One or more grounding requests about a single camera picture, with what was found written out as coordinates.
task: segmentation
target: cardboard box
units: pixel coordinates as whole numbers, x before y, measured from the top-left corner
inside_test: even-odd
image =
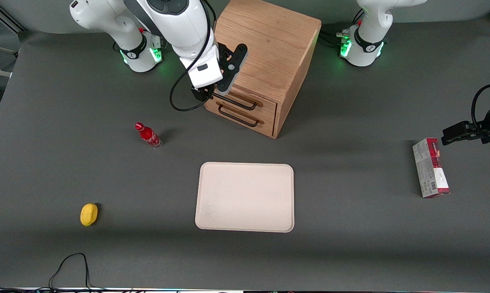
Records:
[[[438,139],[427,138],[413,146],[416,170],[423,198],[436,198],[450,193],[444,169],[440,163]]]

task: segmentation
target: box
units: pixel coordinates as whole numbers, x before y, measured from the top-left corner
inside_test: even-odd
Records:
[[[231,0],[218,18],[216,40],[248,58],[225,99],[208,111],[277,138],[306,78],[321,21],[261,0]]]
[[[444,169],[440,164],[438,139],[427,138],[413,146],[416,170],[423,198],[436,198],[450,193]]]

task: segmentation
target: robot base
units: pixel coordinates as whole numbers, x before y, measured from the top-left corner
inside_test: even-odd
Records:
[[[358,27],[359,26],[355,24],[354,26],[343,30],[341,35],[346,42],[341,46],[340,56],[350,62],[351,65],[365,67],[371,65],[375,59],[380,56],[384,43],[378,48],[375,48],[373,52],[364,52],[362,46],[360,46],[354,38],[350,37]]]
[[[148,72],[153,69],[156,64],[161,62],[161,50],[159,37],[152,35],[148,32],[144,32],[143,35],[147,39],[147,47],[140,54],[138,59],[130,59],[124,54],[124,62],[134,71],[134,72]]]

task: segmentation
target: yellow lemon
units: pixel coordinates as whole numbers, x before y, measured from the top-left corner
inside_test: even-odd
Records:
[[[96,221],[98,207],[94,203],[86,204],[81,211],[81,223],[87,227]]]

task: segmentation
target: wooden cabinet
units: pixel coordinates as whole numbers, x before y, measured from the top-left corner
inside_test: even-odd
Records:
[[[321,21],[261,0],[232,0],[218,18],[216,39],[248,58],[225,99],[208,111],[277,138],[308,73]]]

